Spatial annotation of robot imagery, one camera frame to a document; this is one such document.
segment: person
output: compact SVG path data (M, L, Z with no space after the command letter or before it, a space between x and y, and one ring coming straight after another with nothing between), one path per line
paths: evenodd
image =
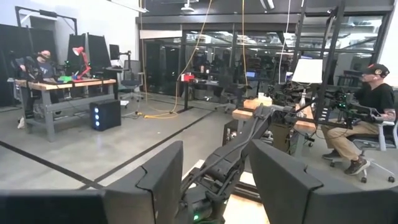
M395 121L394 93L392 87L384 83L384 78L390 73L386 66L381 64L370 65L362 75L364 86L358 90L354 97L361 106L377 109L377 112L385 121ZM329 149L333 151L322 158L333 160L344 157L351 161L351 165L345 170L345 174L356 175L370 166L370 162L358 156L353 143L346 137L353 134L379 134L376 124L360 121L352 129L332 128L321 126L323 135Z
M35 63L35 60L32 57L16 59L16 63L18 64L19 68L21 68L21 70L23 72L29 72L26 69L25 60L29 60L32 63ZM51 63L51 52L49 50L43 50L43 51L39 52L37 55L36 61L43 73L43 78L53 79L55 69ZM33 93L33 95L38 95L38 96L41 95L41 92L37 91L37 90L32 90L32 93ZM59 99L58 99L56 92L50 92L50 99L51 99L51 103L59 103ZM28 110L32 111L33 107L34 107L34 100L32 98L29 98L28 102L26 102L26 108ZM24 128L24 126L25 126L24 118L21 118L19 120L18 128L21 129L21 128Z

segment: office chair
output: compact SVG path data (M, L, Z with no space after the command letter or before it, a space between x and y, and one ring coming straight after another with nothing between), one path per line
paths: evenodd
M394 105L396 113L398 113L398 102ZM374 161L373 158L365 156L367 150L377 150L385 152L387 149L398 149L398 117L395 122L385 121L382 124L378 124L379 134L354 134L348 136L347 139L350 140L354 145L361 151L359 156L365 158L371 163L370 167L379 168L389 174L388 181L395 182L395 174L385 167L379 165ZM342 162L342 158L333 159L330 162L330 166L334 167L336 162ZM361 178L362 183L368 181L367 169L363 170L363 177Z
M237 93L239 92L238 86L233 83L233 73L224 72L218 75L218 84L223 88L221 92L221 96L225 97L227 103L223 105L219 105L215 107L215 110L218 108L224 108L224 113L227 113L229 110L233 111L236 109L236 101L238 99Z
M141 95L140 86L144 84L143 79L144 73L133 73L131 71L124 71L123 80L121 84L125 86L127 89L130 89L131 92L128 95L124 95L120 97L120 100L126 99L135 99L137 102L144 99L144 96Z

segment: white wall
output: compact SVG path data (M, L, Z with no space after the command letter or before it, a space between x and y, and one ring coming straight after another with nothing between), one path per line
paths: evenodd
M389 29L384 39L379 63L385 65L390 74L386 78L386 82L392 86L398 86L398 9L395 8L392 13Z
M138 1L129 2L138 6ZM78 23L78 34L89 32L92 35L104 35L108 47L109 44L118 44L121 52L132 52L132 60L139 58L136 11L107 0L0 0L0 24L17 25L15 6L74 17ZM72 33L74 31L59 17L55 22L55 43L60 63L67 59L69 34Z

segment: red object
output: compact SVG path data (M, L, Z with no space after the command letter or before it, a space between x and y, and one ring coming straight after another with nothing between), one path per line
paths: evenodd
M79 56L83 56L83 60L85 61L85 66L86 69L84 71L82 71L79 75L77 75L77 79L81 80L81 78L83 77L83 75L85 75L86 73L88 73L91 70L91 67L88 65L88 61L87 61L87 55L85 53L85 49L84 47L74 47L72 48L73 53L75 53L75 55Z
M193 80L195 78L194 75L192 75L190 72L188 73L184 73L181 76L181 81L183 82L190 82L191 80Z

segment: concrete floor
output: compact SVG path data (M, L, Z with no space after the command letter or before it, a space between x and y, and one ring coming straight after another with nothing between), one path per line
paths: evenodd
M152 99L148 100L148 104L140 104L140 111L145 114L163 113L153 108L169 111L174 107L172 97L150 95L149 98ZM21 110L1 113L1 144L4 146L6 143L16 149L12 151L0 146L0 189L78 189L83 186L87 189L90 186L107 186L176 140L184 143L185 173L197 160L206 159L221 146L223 126L232 120L230 114L214 112L213 103L197 101L190 102L190 105L195 108L175 118L124 118L122 126L104 132L92 130L87 120L80 119L69 124L69 128L58 128L57 140L52 143L46 140L43 130L35 129L33 134L26 134L16 128ZM137 103L129 105L128 109L122 109L122 114L131 113L136 107ZM344 175L343 168L347 164L329 167L320 158L328 152L325 141L315 138L315 145L311 148L306 146L303 152L304 161L310 166L327 170L336 178L362 189L397 185L387 182L387 176L378 170L370 170L368 183L362 184L359 177ZM371 152L369 155L398 174L398 151Z

